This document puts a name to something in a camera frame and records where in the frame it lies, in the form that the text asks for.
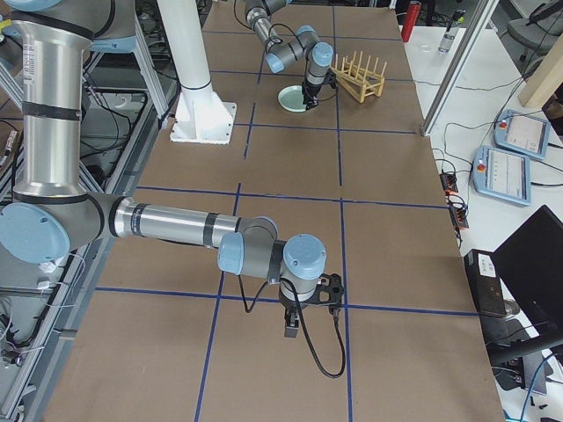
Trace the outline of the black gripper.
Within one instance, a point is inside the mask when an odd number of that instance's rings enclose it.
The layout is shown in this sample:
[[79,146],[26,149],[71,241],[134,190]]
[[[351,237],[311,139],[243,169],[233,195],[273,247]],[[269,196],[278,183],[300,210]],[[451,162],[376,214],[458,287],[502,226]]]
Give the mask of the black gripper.
[[285,308],[284,337],[296,338],[299,332],[300,316],[298,315],[295,297],[293,294],[291,294],[290,297],[287,297],[282,291],[280,291],[279,299]]
[[303,80],[302,83],[302,94],[303,94],[303,104],[305,105],[305,110],[310,110],[318,106],[318,94],[321,90],[320,84],[313,84],[307,79]]

